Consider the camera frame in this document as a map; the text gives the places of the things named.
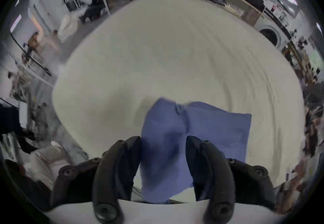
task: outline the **person's arm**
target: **person's arm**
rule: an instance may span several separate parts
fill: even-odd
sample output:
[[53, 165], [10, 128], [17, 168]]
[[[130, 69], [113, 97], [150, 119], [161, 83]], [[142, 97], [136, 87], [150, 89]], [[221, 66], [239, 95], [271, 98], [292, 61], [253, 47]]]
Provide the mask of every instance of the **person's arm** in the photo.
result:
[[302, 179], [302, 175], [298, 175], [290, 180], [289, 189], [285, 192], [285, 195], [279, 206], [276, 207], [276, 212], [279, 214], [286, 214], [294, 204], [293, 192], [296, 190], [297, 185]]

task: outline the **ceiling light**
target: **ceiling light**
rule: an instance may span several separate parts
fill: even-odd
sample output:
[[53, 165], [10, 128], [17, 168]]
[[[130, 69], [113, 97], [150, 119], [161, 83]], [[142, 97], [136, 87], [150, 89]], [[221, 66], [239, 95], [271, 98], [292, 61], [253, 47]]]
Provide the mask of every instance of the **ceiling light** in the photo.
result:
[[287, 1], [289, 1], [292, 4], [298, 5], [297, 2], [296, 2], [296, 0], [287, 0]]
[[322, 29], [321, 29], [321, 26], [316, 22], [316, 27], [319, 29], [319, 31], [321, 32], [321, 34], [323, 35], [322, 33]]
[[10, 28], [10, 33], [12, 33], [15, 29], [15, 27], [17, 26], [18, 22], [21, 20], [21, 15], [19, 14], [19, 16], [17, 17], [17, 19], [14, 21], [14, 23], [12, 24], [11, 28]]

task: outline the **blue towel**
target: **blue towel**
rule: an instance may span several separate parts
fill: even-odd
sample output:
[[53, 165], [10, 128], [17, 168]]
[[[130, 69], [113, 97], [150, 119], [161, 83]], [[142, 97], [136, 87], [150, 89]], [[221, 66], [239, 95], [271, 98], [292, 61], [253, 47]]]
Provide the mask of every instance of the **blue towel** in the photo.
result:
[[186, 138], [211, 141], [226, 158], [245, 162], [251, 114], [229, 113], [203, 102], [179, 105], [160, 98], [148, 111], [142, 129], [142, 196], [162, 203], [192, 187], [186, 161]]

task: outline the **white fabric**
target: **white fabric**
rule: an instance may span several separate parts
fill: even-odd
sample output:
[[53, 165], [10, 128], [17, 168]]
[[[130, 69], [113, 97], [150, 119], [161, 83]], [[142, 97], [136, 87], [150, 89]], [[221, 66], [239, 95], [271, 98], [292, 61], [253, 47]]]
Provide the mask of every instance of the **white fabric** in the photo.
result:
[[[209, 200], [184, 204], [146, 204], [118, 200], [124, 214], [124, 224], [203, 224], [203, 217]], [[45, 215], [60, 224], [99, 224], [92, 202], [65, 204]], [[284, 216], [259, 205], [236, 203], [233, 217], [228, 224], [273, 224]]]
[[141, 135], [159, 97], [251, 113], [246, 162], [274, 186], [298, 163], [305, 122], [298, 78], [263, 35], [202, 0], [136, 0], [89, 35], [57, 80], [62, 124], [92, 157]]

